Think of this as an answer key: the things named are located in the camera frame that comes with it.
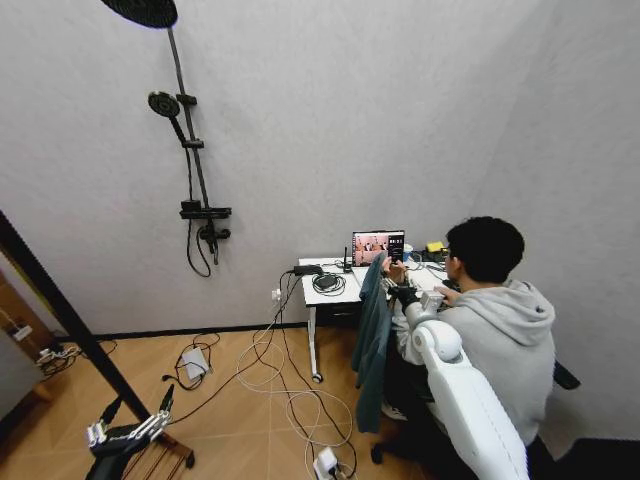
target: yellow object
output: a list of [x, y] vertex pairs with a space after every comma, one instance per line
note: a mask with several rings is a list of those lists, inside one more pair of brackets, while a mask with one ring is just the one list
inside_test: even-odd
[[440, 250], [442, 250], [444, 248], [444, 243], [442, 242], [431, 242], [431, 243], [427, 243], [427, 251], [429, 253], [436, 253], [439, 252]]

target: glove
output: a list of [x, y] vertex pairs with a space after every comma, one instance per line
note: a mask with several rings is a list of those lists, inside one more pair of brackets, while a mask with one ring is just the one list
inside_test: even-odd
[[420, 301], [418, 297], [416, 297], [416, 291], [415, 288], [406, 285], [398, 285], [397, 287], [391, 287], [389, 289], [391, 296], [397, 298], [402, 304], [402, 313], [404, 313], [409, 305]]

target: wooden cabinet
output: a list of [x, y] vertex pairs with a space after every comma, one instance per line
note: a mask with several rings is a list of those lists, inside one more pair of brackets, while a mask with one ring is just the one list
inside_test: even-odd
[[[37, 360], [39, 352], [53, 343], [53, 336], [29, 305], [9, 284], [0, 272], [0, 308], [4, 310], [18, 325], [29, 325], [33, 332], [20, 342], [18, 346], [31, 358]], [[13, 325], [0, 313], [0, 326], [5, 332], [10, 332]]]

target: hood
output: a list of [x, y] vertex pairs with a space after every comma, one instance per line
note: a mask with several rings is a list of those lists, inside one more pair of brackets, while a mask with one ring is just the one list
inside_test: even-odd
[[455, 306], [469, 308], [525, 346], [545, 340], [556, 317], [553, 305], [533, 285], [519, 280], [465, 292]]

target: baseboard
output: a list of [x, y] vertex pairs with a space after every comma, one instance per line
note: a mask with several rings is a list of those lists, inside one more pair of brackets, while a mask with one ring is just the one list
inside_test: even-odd
[[[166, 337], [171, 335], [197, 335], [199, 333], [246, 332], [248, 330], [264, 330], [268, 326], [269, 324], [265, 323], [261, 325], [240, 325], [234, 327], [179, 328], [175, 330], [149, 330], [145, 332], [100, 333], [93, 337], [96, 340], [120, 340], [125, 338]], [[278, 324], [273, 328], [300, 328], [306, 326], [307, 322], [295, 322]], [[69, 335], [55, 338], [59, 342], [73, 340]]]

